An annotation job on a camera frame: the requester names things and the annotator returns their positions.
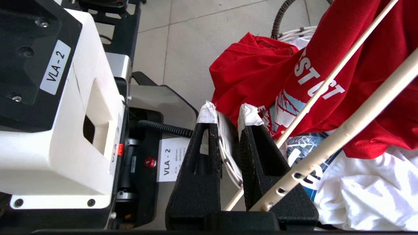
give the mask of basket handle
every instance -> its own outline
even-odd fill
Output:
[[[283,16],[286,10],[290,7],[290,5],[296,0],[286,0],[283,5],[280,7],[279,11],[277,12],[276,18],[274,19],[273,29],[271,30],[271,38],[276,39],[278,37],[278,32],[280,28],[280,23],[282,22]],[[330,5],[334,0],[326,0]]]

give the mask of black metal plate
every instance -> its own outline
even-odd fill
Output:
[[[106,16],[106,12],[112,13],[114,12],[114,9],[101,6],[101,11],[97,14],[92,14],[92,17],[97,23],[115,26],[111,44],[103,44],[104,51],[127,55],[131,59],[131,64],[133,65],[141,8],[140,0],[129,0],[129,4],[135,5],[135,12],[133,15],[125,11],[119,14],[121,19],[108,17]],[[62,2],[62,6],[68,9],[88,11],[88,7],[83,5],[80,6],[78,3],[71,4],[67,0]]]
[[[48,26],[40,27],[39,20]],[[53,1],[0,1],[0,28],[0,125],[25,132],[50,130],[82,24]],[[39,86],[57,40],[71,51],[52,95]],[[11,100],[14,94],[20,94],[20,102]]]

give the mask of red t-shirt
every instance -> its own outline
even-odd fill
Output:
[[[301,51],[245,35],[210,66],[212,102],[237,124],[242,103],[259,108],[279,138],[389,0],[337,0]],[[292,136],[339,127],[418,46],[418,1],[399,1],[314,104]],[[389,145],[418,147],[418,81],[346,144],[348,157],[375,158]]]

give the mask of vla - 2 label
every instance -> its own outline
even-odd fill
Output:
[[[61,40],[56,42],[54,51],[49,59],[48,67],[43,75],[41,86],[39,87],[41,90],[52,95],[56,94],[70,51],[71,48]]]

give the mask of beige perforated rod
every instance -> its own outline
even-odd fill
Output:
[[[323,163],[373,121],[417,75],[418,49],[382,83],[350,118],[281,178],[250,211],[270,210],[310,174],[315,166]]]
[[[231,211],[234,206],[237,204],[237,202],[241,199],[241,197],[244,195],[244,186],[242,186],[238,192],[234,195],[232,200],[228,203],[228,205],[225,207],[224,211]]]
[[[309,112],[315,102],[325,93],[328,89],[328,86],[337,76],[337,74],[341,71],[341,69],[345,66],[345,64],[351,59],[357,49],[364,43],[367,37],[372,33],[372,31],[376,28],[376,26],[382,21],[382,19],[387,15],[387,13],[392,9],[392,7],[398,2],[398,0],[391,0],[386,7],[382,10],[382,12],[375,18],[375,20],[370,24],[370,26],[364,31],[361,37],[357,40],[356,43],[350,48],[347,54],[342,58],[342,60],[335,66],[334,70],[329,74],[329,76],[325,79],[323,84],[319,87],[318,91],[315,92],[312,98],[308,101],[299,115],[293,120],[290,126],[285,130],[285,132],[280,136],[280,138],[276,141],[277,148],[280,148],[282,144],[287,140],[289,135],[292,131],[296,128],[296,126],[301,122],[303,117]]]

